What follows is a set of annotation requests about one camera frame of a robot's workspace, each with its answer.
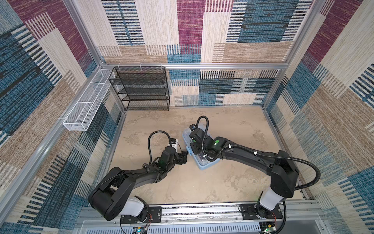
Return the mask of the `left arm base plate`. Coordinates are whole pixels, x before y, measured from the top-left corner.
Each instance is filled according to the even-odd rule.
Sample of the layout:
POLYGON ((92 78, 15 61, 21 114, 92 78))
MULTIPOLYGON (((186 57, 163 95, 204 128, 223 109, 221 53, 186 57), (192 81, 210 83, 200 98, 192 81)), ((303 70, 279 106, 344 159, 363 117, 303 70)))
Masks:
POLYGON ((120 224, 147 224, 160 223, 162 215, 161 206, 145 207, 138 216, 122 215, 120 224))

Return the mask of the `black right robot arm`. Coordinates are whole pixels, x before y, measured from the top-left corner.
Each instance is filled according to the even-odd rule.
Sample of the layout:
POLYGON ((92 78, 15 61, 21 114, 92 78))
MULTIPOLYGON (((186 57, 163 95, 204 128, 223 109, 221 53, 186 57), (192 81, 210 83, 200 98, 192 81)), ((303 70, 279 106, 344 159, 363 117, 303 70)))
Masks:
POLYGON ((256 215, 270 215, 278 203, 294 196, 299 171, 285 151, 278 153, 262 152, 236 144, 226 138, 191 136, 194 153, 202 153, 212 161, 232 160, 253 167, 270 176, 270 185, 264 190, 255 206, 256 215))

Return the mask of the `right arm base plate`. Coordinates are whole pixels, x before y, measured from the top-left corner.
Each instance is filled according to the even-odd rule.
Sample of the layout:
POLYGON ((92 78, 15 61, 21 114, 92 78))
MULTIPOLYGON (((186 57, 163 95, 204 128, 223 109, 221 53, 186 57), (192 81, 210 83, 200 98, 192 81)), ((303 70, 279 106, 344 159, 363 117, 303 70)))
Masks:
POLYGON ((243 220, 260 220, 260 219, 283 219, 283 213, 279 205, 269 211, 266 208, 261 207, 259 204, 255 203, 245 203, 239 205, 238 208, 241 213, 243 220))

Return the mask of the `light blue plastic tool box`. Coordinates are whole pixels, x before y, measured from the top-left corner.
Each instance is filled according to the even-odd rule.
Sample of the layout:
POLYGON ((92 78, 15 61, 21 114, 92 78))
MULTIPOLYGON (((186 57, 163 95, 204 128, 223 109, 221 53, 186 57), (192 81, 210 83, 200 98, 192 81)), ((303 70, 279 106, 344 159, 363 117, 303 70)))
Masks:
POLYGON ((187 127, 186 129, 184 129, 183 131, 183 139, 184 139, 184 142, 186 144, 186 149, 189 153, 189 155, 191 155, 193 157, 193 159, 195 160, 197 166, 199 167, 200 170, 205 170, 217 163, 219 163, 221 160, 220 159, 216 159, 214 162, 210 162, 208 161, 206 158, 203 157, 203 154, 202 153, 199 153, 198 155, 196 155, 193 150, 192 150, 192 147, 191 147, 191 143, 193 143, 192 139, 190 138, 190 133, 191 133, 191 130, 189 127, 187 127))

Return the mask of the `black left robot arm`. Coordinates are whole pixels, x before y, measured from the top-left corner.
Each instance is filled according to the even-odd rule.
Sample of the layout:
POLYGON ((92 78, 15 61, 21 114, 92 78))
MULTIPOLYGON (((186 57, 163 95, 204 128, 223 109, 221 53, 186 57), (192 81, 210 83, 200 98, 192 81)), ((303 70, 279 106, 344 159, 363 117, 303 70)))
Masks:
POLYGON ((119 215, 138 223, 149 221, 149 204, 138 196, 130 197, 131 192, 140 186, 160 182, 175 165, 187 163, 187 156, 187 151, 164 150, 161 157, 151 164, 144 164, 141 169, 115 167, 92 190, 88 202, 107 221, 119 215))

